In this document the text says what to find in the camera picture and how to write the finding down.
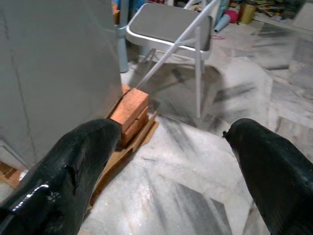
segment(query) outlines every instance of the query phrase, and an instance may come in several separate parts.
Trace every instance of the chair frame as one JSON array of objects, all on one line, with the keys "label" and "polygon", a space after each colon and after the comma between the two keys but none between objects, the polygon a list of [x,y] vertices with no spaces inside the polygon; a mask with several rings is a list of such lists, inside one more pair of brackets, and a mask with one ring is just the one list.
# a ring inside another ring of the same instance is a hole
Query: chair frame
[{"label": "chair frame", "polygon": [[[186,4],[185,9],[194,4],[197,0],[189,0]],[[135,19],[135,17],[140,13],[139,9],[134,15],[133,19],[129,22],[126,28],[126,38],[137,45],[148,46],[152,48],[149,53],[142,60],[142,63],[146,62],[150,56],[150,61],[148,64],[148,69],[150,67],[152,58],[156,51],[155,48],[165,51],[165,54],[159,59],[159,61],[146,73],[142,80],[138,83],[136,88],[140,88],[144,85],[154,73],[163,65],[163,63],[171,56],[171,54],[179,54],[195,59],[195,71],[196,71],[196,114],[197,118],[201,117],[201,75],[204,74],[204,61],[209,58],[211,50],[203,51],[201,50],[200,38],[201,38],[201,27],[199,24],[204,20],[205,17],[209,16],[212,13],[214,7],[217,7],[217,4],[220,4],[221,0],[212,0],[206,6],[206,0],[202,0],[203,11],[191,22],[191,24],[185,29],[185,31],[176,39],[174,43],[155,39],[147,36],[142,36],[135,34],[130,31],[129,25]],[[192,39],[186,40],[186,37],[189,36],[192,32],[195,33],[195,37]],[[189,44],[195,43],[195,48],[189,47]]]}]

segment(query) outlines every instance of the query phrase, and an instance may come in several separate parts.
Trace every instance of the gray wall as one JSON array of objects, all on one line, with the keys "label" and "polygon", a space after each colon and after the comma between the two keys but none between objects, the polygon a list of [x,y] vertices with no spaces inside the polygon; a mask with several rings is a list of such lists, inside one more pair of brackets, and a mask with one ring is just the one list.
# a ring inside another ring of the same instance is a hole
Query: gray wall
[{"label": "gray wall", "polygon": [[120,95],[111,0],[0,0],[0,140],[27,165]]}]

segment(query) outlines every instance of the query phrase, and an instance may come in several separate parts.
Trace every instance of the yellow container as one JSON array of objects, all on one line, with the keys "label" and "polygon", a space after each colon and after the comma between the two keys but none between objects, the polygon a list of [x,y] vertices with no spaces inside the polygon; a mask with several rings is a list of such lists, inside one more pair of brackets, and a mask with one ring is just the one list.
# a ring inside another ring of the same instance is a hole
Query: yellow container
[{"label": "yellow container", "polygon": [[248,24],[252,21],[255,10],[256,10],[256,6],[257,5],[252,2],[251,3],[246,2],[241,5],[240,13],[239,13],[239,16],[241,16],[240,17],[241,23]]}]

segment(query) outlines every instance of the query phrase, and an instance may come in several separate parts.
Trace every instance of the gray chair seat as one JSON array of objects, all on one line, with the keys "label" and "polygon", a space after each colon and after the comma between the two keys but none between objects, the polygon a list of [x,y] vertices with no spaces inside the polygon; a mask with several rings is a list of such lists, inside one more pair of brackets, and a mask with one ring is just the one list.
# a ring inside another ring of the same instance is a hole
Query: gray chair seat
[{"label": "gray chair seat", "polygon": [[[142,6],[129,25],[132,33],[174,43],[183,31],[198,16],[198,12],[158,3],[147,3]],[[201,50],[210,48],[211,17],[205,18],[201,26]],[[194,38],[191,33],[186,40]]]}]

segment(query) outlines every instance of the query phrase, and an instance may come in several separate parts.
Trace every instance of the brick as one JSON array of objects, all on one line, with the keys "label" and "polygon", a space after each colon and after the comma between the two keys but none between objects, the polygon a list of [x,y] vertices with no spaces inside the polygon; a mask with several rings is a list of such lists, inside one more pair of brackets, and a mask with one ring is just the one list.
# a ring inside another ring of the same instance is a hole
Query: brick
[{"label": "brick", "polygon": [[123,91],[123,95],[125,95],[131,88],[129,86],[127,86],[126,84],[122,84],[122,91]]},{"label": "brick", "polygon": [[146,107],[130,125],[130,127],[122,133],[121,146],[125,147],[129,141],[141,130],[141,128],[148,122],[148,107]]},{"label": "brick", "polygon": [[147,106],[148,94],[138,89],[131,89],[123,96],[110,119],[118,122],[124,133]]}]

